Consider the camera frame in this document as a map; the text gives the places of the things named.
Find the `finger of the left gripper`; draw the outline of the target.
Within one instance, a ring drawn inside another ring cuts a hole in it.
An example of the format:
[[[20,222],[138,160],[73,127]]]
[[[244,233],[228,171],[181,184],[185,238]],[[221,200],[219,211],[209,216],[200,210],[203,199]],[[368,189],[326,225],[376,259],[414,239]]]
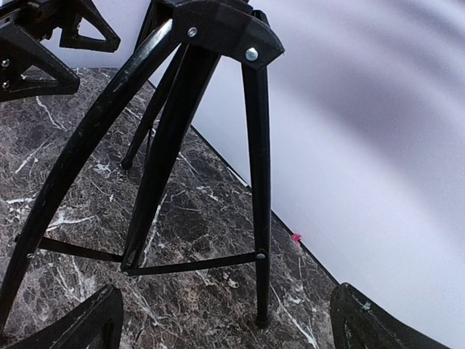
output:
[[[50,79],[24,79],[29,68]],[[24,28],[10,24],[1,28],[1,101],[42,95],[72,95],[80,78]]]
[[[60,28],[62,48],[115,52],[121,42],[90,0],[62,1]]]

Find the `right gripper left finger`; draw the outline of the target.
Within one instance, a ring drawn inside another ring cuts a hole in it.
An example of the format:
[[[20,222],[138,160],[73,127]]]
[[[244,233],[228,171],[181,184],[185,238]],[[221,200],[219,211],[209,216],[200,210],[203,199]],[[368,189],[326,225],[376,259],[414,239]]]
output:
[[[11,348],[119,348],[124,319],[121,290],[107,284],[79,306]]]

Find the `black music stand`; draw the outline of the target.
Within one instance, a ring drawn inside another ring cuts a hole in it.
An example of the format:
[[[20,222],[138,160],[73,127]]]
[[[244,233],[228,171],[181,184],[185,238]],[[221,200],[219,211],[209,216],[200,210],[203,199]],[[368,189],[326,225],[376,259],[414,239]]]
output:
[[[37,249],[118,262],[129,276],[179,273],[254,262],[256,323],[269,324],[270,119],[267,66],[284,48],[265,13],[247,1],[155,1],[146,17],[146,39],[117,72],[77,126],[36,197],[1,284],[6,323]],[[142,268],[140,256],[182,142],[221,57],[241,64],[246,104],[254,215],[254,250],[200,262]],[[121,255],[45,237],[54,214],[97,145],[129,101],[165,60],[161,82],[122,161],[129,168],[148,127],[158,119]]]

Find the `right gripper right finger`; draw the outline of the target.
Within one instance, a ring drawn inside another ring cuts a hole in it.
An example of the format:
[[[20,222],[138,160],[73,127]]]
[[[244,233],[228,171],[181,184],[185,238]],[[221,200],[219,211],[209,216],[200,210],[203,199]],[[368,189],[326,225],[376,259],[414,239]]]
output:
[[[334,288],[330,301],[336,348],[444,348],[391,316],[351,284]]]

